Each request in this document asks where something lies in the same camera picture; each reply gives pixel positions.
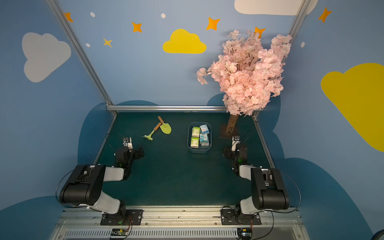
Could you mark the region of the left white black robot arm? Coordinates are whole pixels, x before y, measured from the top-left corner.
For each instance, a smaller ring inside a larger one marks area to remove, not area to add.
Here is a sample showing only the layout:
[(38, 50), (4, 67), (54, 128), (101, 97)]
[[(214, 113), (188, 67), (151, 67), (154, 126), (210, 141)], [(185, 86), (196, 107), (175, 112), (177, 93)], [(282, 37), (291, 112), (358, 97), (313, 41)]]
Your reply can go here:
[(67, 173), (61, 190), (56, 188), (57, 201), (69, 208), (83, 208), (102, 213), (101, 225), (127, 225), (133, 223), (123, 201), (103, 192), (106, 182), (126, 181), (135, 160), (144, 157), (143, 147), (122, 147), (115, 152), (112, 167), (106, 165), (77, 165)]

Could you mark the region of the blue pocket tissue pack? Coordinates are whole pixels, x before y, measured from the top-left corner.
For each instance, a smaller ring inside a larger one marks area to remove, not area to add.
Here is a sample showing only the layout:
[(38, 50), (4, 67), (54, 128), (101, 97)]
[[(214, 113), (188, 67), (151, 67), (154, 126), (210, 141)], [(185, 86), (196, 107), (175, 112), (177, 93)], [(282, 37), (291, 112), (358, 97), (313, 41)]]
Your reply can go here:
[(200, 125), (201, 134), (209, 134), (210, 130), (207, 124)]

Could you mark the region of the blue plastic storage box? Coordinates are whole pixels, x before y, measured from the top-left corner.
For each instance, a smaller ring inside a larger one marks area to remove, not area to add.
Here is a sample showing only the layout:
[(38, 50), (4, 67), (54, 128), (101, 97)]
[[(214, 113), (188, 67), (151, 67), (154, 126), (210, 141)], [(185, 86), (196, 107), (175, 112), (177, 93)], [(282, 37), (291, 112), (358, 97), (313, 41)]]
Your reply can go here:
[(206, 154), (213, 145), (211, 125), (207, 122), (191, 122), (188, 130), (187, 146), (190, 152)]

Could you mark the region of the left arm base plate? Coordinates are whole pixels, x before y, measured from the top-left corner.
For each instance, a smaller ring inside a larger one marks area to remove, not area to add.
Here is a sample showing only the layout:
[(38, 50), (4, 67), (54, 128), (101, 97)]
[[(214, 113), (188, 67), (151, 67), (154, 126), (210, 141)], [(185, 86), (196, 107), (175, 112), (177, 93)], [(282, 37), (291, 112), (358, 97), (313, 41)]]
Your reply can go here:
[(139, 226), (143, 218), (143, 210), (126, 210), (123, 215), (102, 214), (101, 226)]

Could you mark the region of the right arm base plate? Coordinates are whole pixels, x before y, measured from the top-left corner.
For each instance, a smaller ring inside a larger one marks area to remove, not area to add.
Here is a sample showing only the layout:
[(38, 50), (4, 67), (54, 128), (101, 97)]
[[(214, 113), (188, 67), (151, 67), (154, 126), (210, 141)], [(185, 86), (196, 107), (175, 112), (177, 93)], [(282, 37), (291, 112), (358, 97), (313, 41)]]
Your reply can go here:
[(257, 215), (245, 215), (234, 209), (221, 209), (220, 210), (222, 225), (234, 226), (234, 225), (261, 225), (260, 216)]

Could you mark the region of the green pocket tissue pack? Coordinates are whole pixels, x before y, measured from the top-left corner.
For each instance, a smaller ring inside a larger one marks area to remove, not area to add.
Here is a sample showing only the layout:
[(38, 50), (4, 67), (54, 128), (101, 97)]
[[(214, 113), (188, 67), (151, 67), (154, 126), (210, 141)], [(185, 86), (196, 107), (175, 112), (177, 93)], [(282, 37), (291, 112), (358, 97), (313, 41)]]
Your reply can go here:
[(193, 127), (192, 128), (192, 137), (193, 138), (199, 138), (200, 137), (201, 129), (200, 127)]

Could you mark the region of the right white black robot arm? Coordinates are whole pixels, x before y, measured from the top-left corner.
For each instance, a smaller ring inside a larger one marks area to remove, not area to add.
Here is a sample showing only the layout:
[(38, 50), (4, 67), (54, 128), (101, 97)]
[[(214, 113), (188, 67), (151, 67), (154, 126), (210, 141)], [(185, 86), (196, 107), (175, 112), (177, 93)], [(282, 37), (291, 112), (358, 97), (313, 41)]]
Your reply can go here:
[(224, 206), (220, 210), (223, 225), (260, 224), (260, 213), (271, 212), (278, 214), (293, 213), (301, 205), (299, 203), (289, 210), (290, 198), (285, 187), (283, 171), (276, 168), (255, 167), (248, 164), (248, 150), (239, 148), (237, 143), (223, 148), (223, 156), (232, 161), (232, 170), (240, 178), (250, 181), (251, 196), (241, 200), (235, 207)]

